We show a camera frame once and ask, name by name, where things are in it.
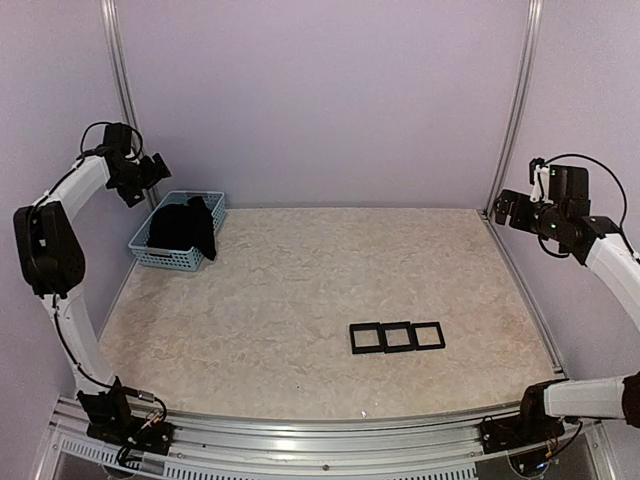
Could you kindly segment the black garment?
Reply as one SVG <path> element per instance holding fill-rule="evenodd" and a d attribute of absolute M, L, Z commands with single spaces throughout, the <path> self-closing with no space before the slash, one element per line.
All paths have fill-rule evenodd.
<path fill-rule="evenodd" d="M 151 218 L 147 246 L 188 251 L 198 249 L 205 258 L 217 256 L 214 224 L 204 198 L 191 197 L 186 204 L 161 207 Z"/>

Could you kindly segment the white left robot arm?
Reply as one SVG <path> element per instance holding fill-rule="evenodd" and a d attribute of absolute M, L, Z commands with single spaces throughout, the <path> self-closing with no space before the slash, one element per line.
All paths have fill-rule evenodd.
<path fill-rule="evenodd" d="M 123 393 L 156 403 L 143 390 L 120 384 L 98 348 L 84 296 L 86 260 L 72 222 L 101 189 L 113 190 L 128 207 L 169 177 L 160 155 L 143 152 L 141 133 L 121 122 L 101 122 L 102 142 L 81 148 L 70 169 L 37 200 L 17 209 L 13 227 L 20 268 L 53 324 L 75 380 L 88 395 Z"/>

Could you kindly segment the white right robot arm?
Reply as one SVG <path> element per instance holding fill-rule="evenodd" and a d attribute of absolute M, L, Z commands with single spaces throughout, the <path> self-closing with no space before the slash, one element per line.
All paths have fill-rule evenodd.
<path fill-rule="evenodd" d="M 639 254 L 621 222 L 591 213 L 589 172 L 561 156 L 529 163 L 530 193 L 503 190 L 494 202 L 500 225 L 553 241 L 553 257 L 574 258 L 613 294 L 633 322 L 639 320 Z M 528 387 L 511 426 L 523 444 L 535 442 L 565 418 L 623 420 L 639 425 L 637 374 L 594 380 L 547 381 Z"/>

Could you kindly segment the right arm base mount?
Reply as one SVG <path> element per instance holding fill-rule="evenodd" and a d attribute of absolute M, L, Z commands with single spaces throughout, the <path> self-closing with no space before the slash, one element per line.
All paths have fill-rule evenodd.
<path fill-rule="evenodd" d="M 544 407 L 544 392 L 550 386 L 559 383 L 563 383 L 563 380 L 545 381 L 529 386 L 515 415 L 497 419 L 484 417 L 479 425 L 483 453 L 497 453 L 550 441 L 553 447 L 547 457 L 551 458 L 571 445 L 582 433 L 583 422 L 571 420 L 578 428 L 570 440 L 560 445 L 559 439 L 565 433 L 563 421 L 547 415 Z"/>

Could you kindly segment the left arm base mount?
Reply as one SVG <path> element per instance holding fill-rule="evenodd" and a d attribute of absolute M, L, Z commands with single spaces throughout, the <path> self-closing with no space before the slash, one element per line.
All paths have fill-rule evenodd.
<path fill-rule="evenodd" d="M 158 405 L 145 417 L 133 414 L 128 398 Z M 163 400 L 154 394 L 124 386 L 118 377 L 114 383 L 95 394 L 83 391 L 77 399 L 86 413 L 90 438 L 119 446 L 116 462 L 126 467 L 134 450 L 167 456 L 173 441 L 175 426 L 170 423 L 168 409 Z"/>

